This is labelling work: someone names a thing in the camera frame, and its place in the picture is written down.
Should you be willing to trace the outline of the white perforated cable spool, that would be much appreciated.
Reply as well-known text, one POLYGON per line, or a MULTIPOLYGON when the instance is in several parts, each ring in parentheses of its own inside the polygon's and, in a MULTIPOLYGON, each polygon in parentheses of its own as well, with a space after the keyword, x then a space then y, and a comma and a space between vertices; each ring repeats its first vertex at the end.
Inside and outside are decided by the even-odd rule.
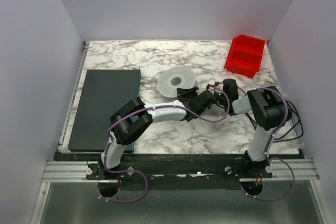
POLYGON ((164 71, 156 84, 158 92, 166 98, 176 98, 177 88, 190 89, 196 86, 196 74, 193 70, 184 66, 177 66, 164 71))

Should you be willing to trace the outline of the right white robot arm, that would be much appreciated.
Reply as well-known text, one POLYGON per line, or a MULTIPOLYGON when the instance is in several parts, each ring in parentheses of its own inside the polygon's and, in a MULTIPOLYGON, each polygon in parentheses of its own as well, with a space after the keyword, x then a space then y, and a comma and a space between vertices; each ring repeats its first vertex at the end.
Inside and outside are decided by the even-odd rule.
POLYGON ((271 144, 276 133, 291 119, 292 108, 275 86, 250 90, 240 98, 236 80, 225 79, 223 91, 228 100, 218 92, 215 97, 225 109, 229 109, 229 115, 253 113, 256 122, 255 135, 244 153, 240 170, 244 174, 260 173, 269 165, 271 144))

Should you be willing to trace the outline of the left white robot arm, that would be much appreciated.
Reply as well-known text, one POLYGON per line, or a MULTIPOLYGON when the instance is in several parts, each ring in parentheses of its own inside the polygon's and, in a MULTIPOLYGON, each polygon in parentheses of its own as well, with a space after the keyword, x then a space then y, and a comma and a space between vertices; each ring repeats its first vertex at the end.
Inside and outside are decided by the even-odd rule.
POLYGON ((155 123, 165 121, 191 121, 216 103, 216 96, 209 90, 200 94, 198 88, 177 90, 177 100, 168 103, 146 104, 139 97, 130 100, 110 117, 109 140, 101 154, 99 166, 107 178, 115 173, 126 147, 155 123))

